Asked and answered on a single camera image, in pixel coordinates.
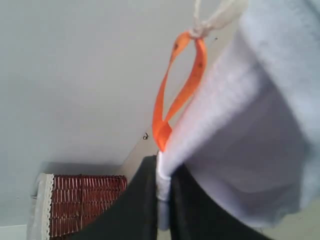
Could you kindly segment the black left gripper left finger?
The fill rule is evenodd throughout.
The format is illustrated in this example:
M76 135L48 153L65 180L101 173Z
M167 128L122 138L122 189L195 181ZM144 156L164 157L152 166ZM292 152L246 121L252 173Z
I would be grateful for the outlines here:
M126 190L78 240L157 239L156 156L143 158Z

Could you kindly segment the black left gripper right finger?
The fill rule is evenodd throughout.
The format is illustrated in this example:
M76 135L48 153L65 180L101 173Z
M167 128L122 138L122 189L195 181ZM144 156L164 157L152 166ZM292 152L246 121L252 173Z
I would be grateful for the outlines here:
M268 240L217 205L185 165L171 177L170 234L173 240Z

